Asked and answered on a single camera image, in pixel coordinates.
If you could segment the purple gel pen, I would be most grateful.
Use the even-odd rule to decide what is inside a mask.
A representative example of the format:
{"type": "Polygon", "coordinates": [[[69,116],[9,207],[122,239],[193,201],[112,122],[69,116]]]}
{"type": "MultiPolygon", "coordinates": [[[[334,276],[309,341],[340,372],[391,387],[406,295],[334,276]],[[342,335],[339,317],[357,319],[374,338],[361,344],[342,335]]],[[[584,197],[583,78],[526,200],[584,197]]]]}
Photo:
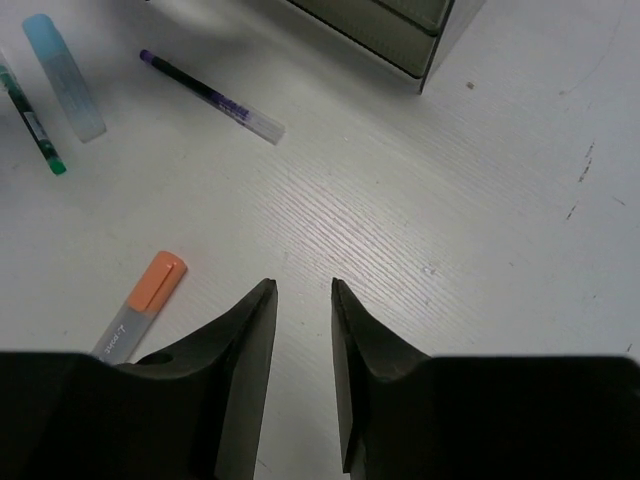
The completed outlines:
{"type": "Polygon", "coordinates": [[[276,145],[284,136],[285,127],[276,120],[253,107],[232,100],[150,51],[141,50],[139,58],[270,144],[276,145]]]}

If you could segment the green gel pen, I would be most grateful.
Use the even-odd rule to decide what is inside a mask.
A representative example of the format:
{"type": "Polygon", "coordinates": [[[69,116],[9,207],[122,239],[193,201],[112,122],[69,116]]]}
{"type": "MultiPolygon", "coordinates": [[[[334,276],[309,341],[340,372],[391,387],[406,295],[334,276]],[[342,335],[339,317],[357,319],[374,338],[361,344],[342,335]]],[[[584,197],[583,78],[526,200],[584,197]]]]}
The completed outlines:
{"type": "Polygon", "coordinates": [[[66,172],[65,164],[60,159],[56,148],[40,123],[34,108],[22,90],[4,55],[1,55],[1,86],[7,92],[49,169],[56,176],[64,174],[66,172]]]}

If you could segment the blue highlighter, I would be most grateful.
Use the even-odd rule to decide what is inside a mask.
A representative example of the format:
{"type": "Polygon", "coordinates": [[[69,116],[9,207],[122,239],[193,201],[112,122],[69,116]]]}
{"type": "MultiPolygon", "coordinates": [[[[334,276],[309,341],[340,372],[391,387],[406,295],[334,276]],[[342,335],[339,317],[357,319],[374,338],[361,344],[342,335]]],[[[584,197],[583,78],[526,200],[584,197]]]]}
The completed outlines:
{"type": "Polygon", "coordinates": [[[104,134],[104,120],[51,18],[45,14],[32,15],[22,22],[22,28],[78,139],[88,143],[104,134]]]}

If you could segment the orange highlighter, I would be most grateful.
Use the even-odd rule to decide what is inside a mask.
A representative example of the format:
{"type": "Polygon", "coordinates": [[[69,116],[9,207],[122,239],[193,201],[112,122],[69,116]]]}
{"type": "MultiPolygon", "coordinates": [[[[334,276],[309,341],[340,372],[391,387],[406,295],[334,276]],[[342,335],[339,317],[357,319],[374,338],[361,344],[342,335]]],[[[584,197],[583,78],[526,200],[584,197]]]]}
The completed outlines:
{"type": "Polygon", "coordinates": [[[158,252],[91,354],[110,365],[127,362],[187,271],[177,255],[158,252]]]}

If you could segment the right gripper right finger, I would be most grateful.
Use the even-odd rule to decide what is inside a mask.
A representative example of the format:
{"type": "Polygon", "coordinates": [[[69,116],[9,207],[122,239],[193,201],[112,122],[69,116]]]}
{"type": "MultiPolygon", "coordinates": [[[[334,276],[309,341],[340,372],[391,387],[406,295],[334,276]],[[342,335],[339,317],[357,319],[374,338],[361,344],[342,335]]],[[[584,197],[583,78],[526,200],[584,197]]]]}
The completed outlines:
{"type": "Polygon", "coordinates": [[[331,285],[341,464],[353,479],[635,479],[624,356],[428,356],[331,285]]]}

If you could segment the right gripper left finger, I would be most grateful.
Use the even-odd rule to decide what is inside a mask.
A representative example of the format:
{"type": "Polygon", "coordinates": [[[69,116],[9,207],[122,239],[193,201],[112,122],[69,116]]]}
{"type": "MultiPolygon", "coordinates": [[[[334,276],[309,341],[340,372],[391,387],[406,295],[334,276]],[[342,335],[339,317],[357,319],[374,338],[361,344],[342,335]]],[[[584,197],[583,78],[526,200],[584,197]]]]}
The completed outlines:
{"type": "Polygon", "coordinates": [[[220,317],[135,363],[1,356],[5,479],[249,479],[275,337],[265,279],[220,317]]]}

